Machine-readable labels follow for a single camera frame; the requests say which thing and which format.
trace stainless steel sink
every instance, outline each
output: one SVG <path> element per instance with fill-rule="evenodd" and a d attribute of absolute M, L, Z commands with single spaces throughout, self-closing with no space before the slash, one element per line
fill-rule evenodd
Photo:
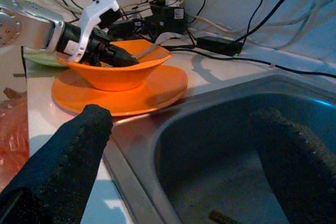
<path fill-rule="evenodd" d="M 214 223 L 216 209 L 240 223 L 288 223 L 248 119 L 275 108 L 336 153 L 336 93 L 317 86 L 268 76 L 117 123 L 104 161 L 134 222 Z"/>

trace orange plate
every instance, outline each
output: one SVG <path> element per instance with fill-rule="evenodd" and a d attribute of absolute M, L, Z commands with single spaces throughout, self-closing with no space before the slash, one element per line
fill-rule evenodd
<path fill-rule="evenodd" d="M 171 105 L 183 96 L 186 73 L 176 67 L 159 66 L 144 84 L 126 91 L 103 91 L 92 87 L 73 70 L 61 73 L 52 85 L 52 97 L 62 108 L 80 113 L 85 105 L 97 104 L 114 116 L 136 115 Z"/>

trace robotic arm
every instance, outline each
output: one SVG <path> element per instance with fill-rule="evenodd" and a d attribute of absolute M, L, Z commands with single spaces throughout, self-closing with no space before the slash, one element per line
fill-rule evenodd
<path fill-rule="evenodd" d="M 103 31 L 121 17 L 116 0 L 96 0 L 87 6 L 78 26 L 51 10 L 24 0 L 0 0 L 0 47 L 25 46 L 68 55 L 69 61 L 87 61 L 115 67 L 137 64 L 127 51 L 110 45 Z"/>

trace white countertop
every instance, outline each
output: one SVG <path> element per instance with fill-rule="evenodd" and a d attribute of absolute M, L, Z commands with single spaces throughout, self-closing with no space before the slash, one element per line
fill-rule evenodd
<path fill-rule="evenodd" d="M 242 56 L 260 57 L 275 54 L 269 49 L 254 47 Z M 254 74 L 274 68 L 240 61 L 218 61 L 191 53 L 174 54 L 165 65 L 183 69 L 188 75 L 186 96 L 192 96 L 242 82 Z M 27 62 L 28 128 L 30 154 L 33 155 L 56 130 L 75 115 L 60 109 L 51 98 L 55 76 L 64 71 Z M 101 162 L 81 223 L 132 223 L 121 197 Z"/>

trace power adapter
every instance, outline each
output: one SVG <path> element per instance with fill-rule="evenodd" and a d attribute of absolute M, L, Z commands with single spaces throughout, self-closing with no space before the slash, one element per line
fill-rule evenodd
<path fill-rule="evenodd" d="M 232 44 L 232 40 L 216 38 L 211 36 L 196 38 L 197 47 L 221 55 L 234 56 L 241 52 L 243 43 Z"/>

